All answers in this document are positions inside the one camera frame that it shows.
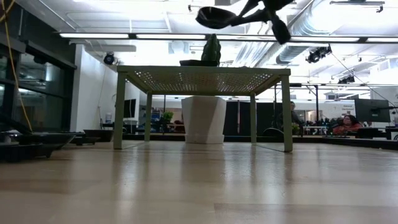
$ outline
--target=perforated tabletop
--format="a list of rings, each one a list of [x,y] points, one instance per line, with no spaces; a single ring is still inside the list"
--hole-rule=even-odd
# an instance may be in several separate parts
[[[274,86],[290,69],[118,66],[118,73],[154,95],[256,95]]]

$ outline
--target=yellow cable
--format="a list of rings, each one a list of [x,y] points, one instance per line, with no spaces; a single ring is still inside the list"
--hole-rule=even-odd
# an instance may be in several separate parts
[[[19,94],[19,100],[21,101],[22,110],[24,111],[24,115],[25,115],[27,124],[29,125],[30,131],[33,133],[32,125],[30,125],[30,121],[29,121],[29,118],[27,117],[27,113],[26,113],[26,110],[25,110],[24,101],[22,100],[22,95],[19,92],[18,78],[17,78],[17,73],[15,71],[14,59],[12,57],[12,50],[11,50],[11,44],[10,44],[10,36],[9,36],[9,33],[8,33],[8,23],[7,23],[6,16],[7,16],[8,11],[11,9],[11,6],[13,4],[14,4],[14,1],[11,2],[10,6],[6,10],[6,6],[4,5],[4,0],[2,0],[2,9],[4,10],[4,15],[0,18],[0,22],[4,20],[4,24],[5,24],[5,27],[6,27],[8,51],[9,51],[10,59],[11,59],[12,73],[14,74],[14,78],[15,78],[15,87],[17,88],[17,92]]]
[[[10,3],[10,5],[8,6],[7,10],[4,10],[5,13],[4,15],[2,15],[2,17],[0,17],[0,22],[2,22],[3,20],[6,19],[6,15],[8,14],[8,12],[11,10],[12,6],[14,5],[15,0],[12,0],[12,2]]]

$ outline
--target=person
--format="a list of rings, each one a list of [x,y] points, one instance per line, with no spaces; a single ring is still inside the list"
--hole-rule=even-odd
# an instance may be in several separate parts
[[[362,124],[353,116],[346,115],[343,118],[343,123],[335,128],[333,128],[333,134],[344,134],[347,132],[355,132],[358,131],[359,128],[362,128]]]
[[[300,120],[299,116],[297,116],[297,113],[294,111],[294,109],[296,108],[296,104],[291,101],[290,102],[290,110],[292,112],[292,123],[296,123],[300,126],[300,128],[303,126],[304,122],[302,120]],[[280,113],[278,116],[278,120],[277,120],[277,127],[280,130],[283,130],[284,128],[284,116],[283,113]]]

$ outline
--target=white planter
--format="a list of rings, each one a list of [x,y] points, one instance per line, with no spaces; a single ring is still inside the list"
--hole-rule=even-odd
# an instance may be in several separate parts
[[[181,101],[185,142],[222,144],[226,101],[217,96],[192,96]]]

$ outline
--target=green plant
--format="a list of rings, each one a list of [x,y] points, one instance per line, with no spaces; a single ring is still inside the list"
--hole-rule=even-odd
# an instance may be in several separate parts
[[[293,131],[293,134],[299,134],[300,126],[296,123],[292,123],[292,131]]]
[[[216,61],[220,65],[221,45],[216,34],[211,34],[203,47],[202,61]]]
[[[163,120],[164,120],[164,121],[166,121],[167,123],[169,123],[169,122],[172,120],[173,115],[174,115],[173,112],[166,111],[166,112],[163,113],[162,117],[163,117]]]

